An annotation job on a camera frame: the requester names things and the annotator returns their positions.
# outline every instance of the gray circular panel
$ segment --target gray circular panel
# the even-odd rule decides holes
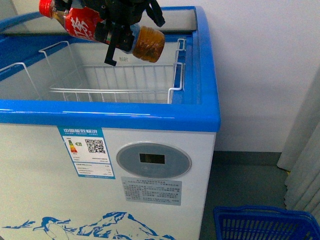
[[[149,142],[125,146],[116,160],[127,172],[151,179],[178,177],[191,167],[190,157],[182,150]]]

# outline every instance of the mountain graphic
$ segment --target mountain graphic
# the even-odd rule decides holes
[[[170,235],[159,236],[127,212],[110,212],[91,225],[79,227],[78,236],[112,240],[176,240]]]
[[[3,228],[4,229],[23,229],[23,228],[31,228],[32,227],[32,224],[34,224],[35,221],[26,221],[25,223],[23,223],[22,225],[19,225],[19,226],[4,226]]]

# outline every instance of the energy label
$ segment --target energy label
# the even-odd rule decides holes
[[[115,179],[101,128],[58,127],[79,177]]]

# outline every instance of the sticker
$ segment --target sticker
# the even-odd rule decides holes
[[[44,240],[88,240],[88,239],[130,239],[130,240],[176,240],[169,234],[159,234],[149,228],[146,223],[135,219],[124,211],[109,212],[91,224],[74,224],[72,220],[45,216],[40,221],[26,221],[20,226],[4,226],[8,231],[28,228],[35,238],[38,231],[47,235]]]
[[[115,179],[101,128],[58,129],[79,177]]]
[[[181,205],[182,181],[125,176],[121,180],[129,202]]]
[[[128,63],[128,62],[129,62],[129,57],[127,57],[127,56],[120,56],[120,57],[119,57],[119,61],[120,61],[120,62]]]

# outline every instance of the plastic bottle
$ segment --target plastic bottle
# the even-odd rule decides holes
[[[39,0],[39,12],[51,19],[56,19],[73,37],[97,41],[95,30],[97,23],[104,20],[91,8],[71,8],[70,11],[59,11],[54,0]],[[130,53],[141,60],[155,63],[161,56],[165,46],[165,35],[151,27],[131,26],[135,36]]]

